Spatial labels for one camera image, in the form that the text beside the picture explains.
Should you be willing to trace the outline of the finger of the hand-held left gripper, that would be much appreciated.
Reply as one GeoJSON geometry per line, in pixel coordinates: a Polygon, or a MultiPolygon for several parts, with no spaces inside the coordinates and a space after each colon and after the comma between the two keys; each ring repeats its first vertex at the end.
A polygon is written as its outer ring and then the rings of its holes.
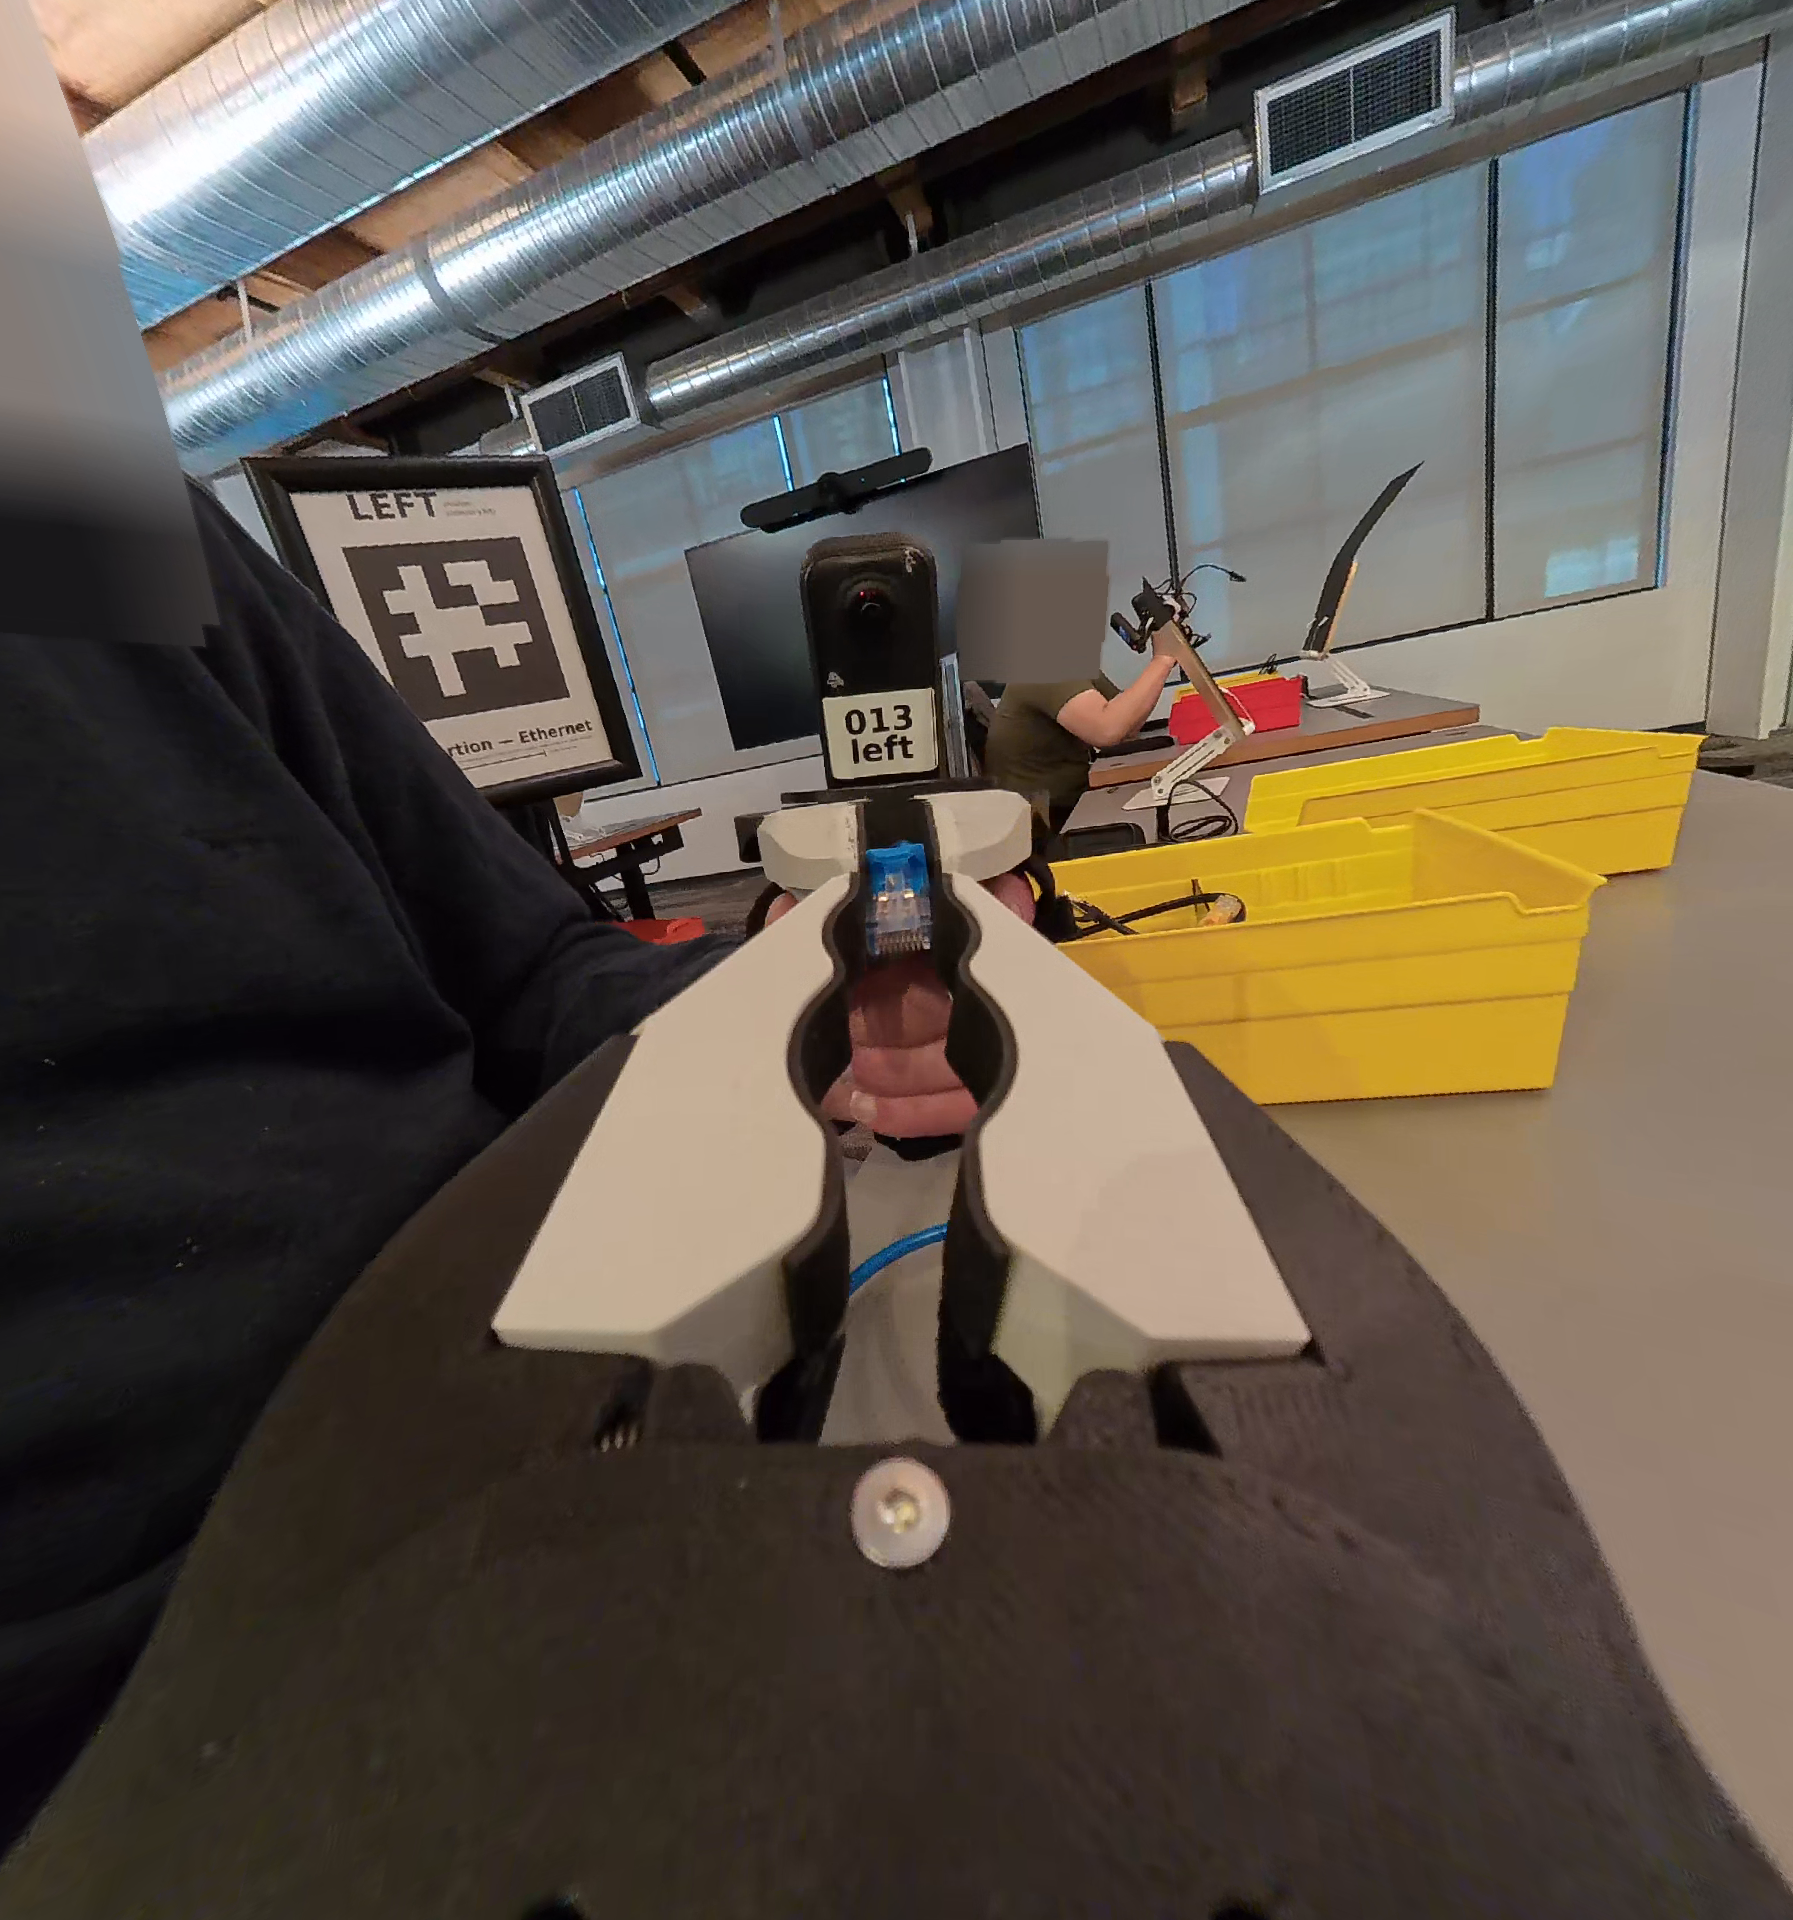
{"type": "Polygon", "coordinates": [[[926,791],[923,811],[926,889],[950,877],[1000,878],[1036,858],[1036,811],[1011,791],[926,791]]]}
{"type": "Polygon", "coordinates": [[[832,878],[862,877],[869,846],[865,802],[785,805],[756,828],[759,858],[771,884],[806,898],[832,878]]]}

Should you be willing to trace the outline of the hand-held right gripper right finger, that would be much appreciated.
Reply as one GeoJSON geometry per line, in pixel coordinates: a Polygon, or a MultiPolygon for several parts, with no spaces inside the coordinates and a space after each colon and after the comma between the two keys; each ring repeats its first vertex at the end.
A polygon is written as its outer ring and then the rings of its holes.
{"type": "Polygon", "coordinates": [[[1197,1111],[1188,1071],[1120,996],[985,890],[953,1059],[978,1095],[942,1250],[942,1411],[1050,1427],[1085,1375],[1291,1360],[1311,1326],[1197,1111]]]}

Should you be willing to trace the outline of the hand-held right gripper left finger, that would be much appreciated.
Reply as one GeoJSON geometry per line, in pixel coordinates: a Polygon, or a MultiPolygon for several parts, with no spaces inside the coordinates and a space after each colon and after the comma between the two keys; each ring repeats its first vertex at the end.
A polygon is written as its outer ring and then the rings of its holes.
{"type": "Polygon", "coordinates": [[[806,902],[581,1072],[598,1117],[492,1332],[518,1350],[708,1366],[759,1427],[820,1427],[850,1300],[844,1171],[820,1096],[850,1060],[832,920],[806,902]]]}

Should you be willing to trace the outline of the yellow plastic bin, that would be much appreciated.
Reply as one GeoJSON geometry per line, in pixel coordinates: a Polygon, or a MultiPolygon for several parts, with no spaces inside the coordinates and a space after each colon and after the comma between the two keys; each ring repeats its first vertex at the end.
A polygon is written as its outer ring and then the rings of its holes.
{"type": "Polygon", "coordinates": [[[1054,867],[1067,956],[1261,1107],[1543,1092],[1603,877],[1418,811],[1054,867]]]}
{"type": "Polygon", "coordinates": [[[1243,832],[1418,811],[1496,832],[1597,877],[1664,871],[1698,768],[1701,732],[1552,726],[1537,740],[1485,735],[1251,780],[1243,832]]]}

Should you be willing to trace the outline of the person's left forearm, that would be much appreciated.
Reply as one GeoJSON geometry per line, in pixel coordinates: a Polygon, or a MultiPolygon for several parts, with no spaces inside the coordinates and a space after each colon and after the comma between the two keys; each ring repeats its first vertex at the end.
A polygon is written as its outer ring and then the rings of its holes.
{"type": "Polygon", "coordinates": [[[430,956],[472,1031],[477,1092],[508,1117],[741,947],[715,932],[641,943],[598,920],[526,849],[454,858],[447,878],[451,898],[426,923],[430,956]]]}

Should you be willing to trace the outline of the person's left hand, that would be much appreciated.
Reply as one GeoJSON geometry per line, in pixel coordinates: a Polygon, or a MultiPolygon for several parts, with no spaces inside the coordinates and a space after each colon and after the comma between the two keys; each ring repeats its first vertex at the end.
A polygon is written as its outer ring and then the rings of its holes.
{"type": "Polygon", "coordinates": [[[860,1129],[894,1156],[953,1151],[978,1101],[950,1065],[953,993],[929,950],[869,963],[850,987],[850,1060],[820,1096],[836,1132],[860,1129]]]}

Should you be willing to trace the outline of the large black monitor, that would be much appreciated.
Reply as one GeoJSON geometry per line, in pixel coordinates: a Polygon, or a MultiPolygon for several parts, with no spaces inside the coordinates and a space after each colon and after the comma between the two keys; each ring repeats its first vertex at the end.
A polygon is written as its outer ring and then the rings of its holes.
{"type": "Polygon", "coordinates": [[[829,537],[900,534],[936,564],[936,638],[954,650],[964,549],[1042,534],[1026,445],[932,472],[853,512],[787,531],[741,531],[687,551],[727,732],[736,747],[774,747],[820,732],[820,697],[802,622],[806,551],[829,537]]]}

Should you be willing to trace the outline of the black video bar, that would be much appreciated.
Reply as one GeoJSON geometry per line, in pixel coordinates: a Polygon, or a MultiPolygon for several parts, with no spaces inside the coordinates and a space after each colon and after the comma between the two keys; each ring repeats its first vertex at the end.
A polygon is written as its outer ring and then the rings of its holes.
{"type": "Polygon", "coordinates": [[[811,483],[771,497],[759,497],[741,509],[747,531],[791,531],[826,516],[857,516],[865,503],[900,492],[932,473],[932,451],[900,451],[879,461],[850,472],[820,472],[811,483]]]}

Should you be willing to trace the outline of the small wooden desk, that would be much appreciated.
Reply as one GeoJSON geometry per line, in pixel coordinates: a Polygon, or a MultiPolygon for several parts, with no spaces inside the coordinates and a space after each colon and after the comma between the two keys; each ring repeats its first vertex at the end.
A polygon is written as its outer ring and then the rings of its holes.
{"type": "Polygon", "coordinates": [[[683,846],[683,826],[702,808],[663,811],[617,826],[581,826],[562,811],[551,814],[557,871],[578,901],[606,920],[656,920],[644,871],[683,846]]]}

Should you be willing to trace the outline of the red plastic bin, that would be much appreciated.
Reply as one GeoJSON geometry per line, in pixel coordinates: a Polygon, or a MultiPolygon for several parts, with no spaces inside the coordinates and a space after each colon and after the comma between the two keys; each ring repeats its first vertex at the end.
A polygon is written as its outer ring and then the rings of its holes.
{"type": "MultiPolygon", "coordinates": [[[[1246,732],[1285,732],[1300,722],[1305,679],[1261,673],[1217,683],[1246,732]]],[[[1169,713],[1169,735],[1185,747],[1199,743],[1217,726],[1217,713],[1197,691],[1185,685],[1169,713]]]]}

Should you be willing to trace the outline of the white vent grille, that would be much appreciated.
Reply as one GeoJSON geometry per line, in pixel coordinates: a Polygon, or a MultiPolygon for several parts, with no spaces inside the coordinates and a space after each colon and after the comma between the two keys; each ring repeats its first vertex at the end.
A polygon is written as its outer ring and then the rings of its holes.
{"type": "Polygon", "coordinates": [[[530,445],[563,455],[644,425],[644,395],[624,352],[598,357],[518,395],[530,445]]]}
{"type": "Polygon", "coordinates": [[[1455,123],[1455,11],[1442,9],[1252,91],[1261,193],[1455,123]]]}

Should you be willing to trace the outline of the black framed marker sign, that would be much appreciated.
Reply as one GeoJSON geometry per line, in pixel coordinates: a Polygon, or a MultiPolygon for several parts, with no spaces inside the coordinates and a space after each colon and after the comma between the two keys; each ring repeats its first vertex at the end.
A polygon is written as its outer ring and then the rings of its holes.
{"type": "Polygon", "coordinates": [[[278,545],[492,802],[641,776],[542,455],[247,455],[278,545]]]}

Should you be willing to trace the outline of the silver ventilation duct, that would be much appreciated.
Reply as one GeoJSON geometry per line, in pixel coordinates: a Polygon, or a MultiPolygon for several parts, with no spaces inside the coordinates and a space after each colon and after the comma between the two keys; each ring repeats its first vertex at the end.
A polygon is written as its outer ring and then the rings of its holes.
{"type": "Polygon", "coordinates": [[[842,2],[43,2],[159,370],[842,2]]]}
{"type": "Polygon", "coordinates": [[[850,2],[160,378],[190,472],[671,275],[1233,2],[850,2]]]}
{"type": "MultiPolygon", "coordinates": [[[[1793,2],[1537,2],[1455,36],[1455,123],[1403,144],[1501,132],[1563,94],[1587,100],[1621,84],[1664,78],[1788,23],[1793,2]]],[[[1211,237],[1251,218],[1264,197],[1285,199],[1317,179],[1261,193],[1252,126],[1221,132],[663,357],[644,376],[644,406],[656,422],[678,422],[785,382],[1011,315],[1108,272],[1211,237]]]]}

